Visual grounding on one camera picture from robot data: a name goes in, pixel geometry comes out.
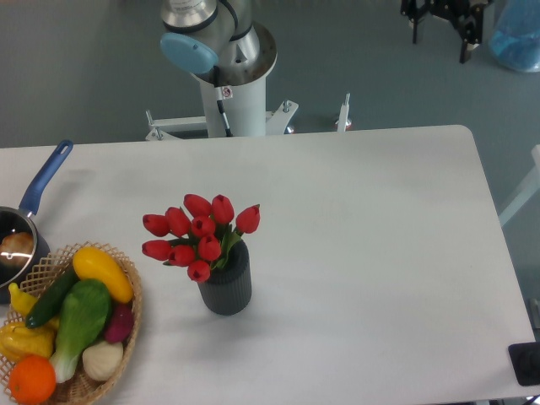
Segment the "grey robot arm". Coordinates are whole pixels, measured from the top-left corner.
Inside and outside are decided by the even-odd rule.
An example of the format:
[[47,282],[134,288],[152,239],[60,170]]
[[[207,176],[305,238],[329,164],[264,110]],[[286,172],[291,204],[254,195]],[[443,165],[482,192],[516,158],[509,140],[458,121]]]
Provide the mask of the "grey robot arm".
[[[494,27],[492,1],[401,1],[400,14],[413,29],[414,44],[426,15],[450,23],[461,38],[461,63]],[[213,87],[250,84],[266,77],[277,61],[275,40],[253,20],[251,1],[163,1],[160,17],[165,57]]]

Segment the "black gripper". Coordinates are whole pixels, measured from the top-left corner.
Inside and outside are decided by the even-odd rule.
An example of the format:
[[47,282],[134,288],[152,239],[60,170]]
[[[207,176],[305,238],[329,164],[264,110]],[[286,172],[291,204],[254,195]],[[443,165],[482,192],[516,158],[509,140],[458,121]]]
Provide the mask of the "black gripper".
[[458,29],[461,37],[459,63],[464,64],[482,42],[482,28],[478,24],[483,19],[480,14],[493,3],[473,0],[402,0],[400,14],[410,20],[413,44],[420,44],[423,39],[423,17],[426,14],[450,22],[454,29]]

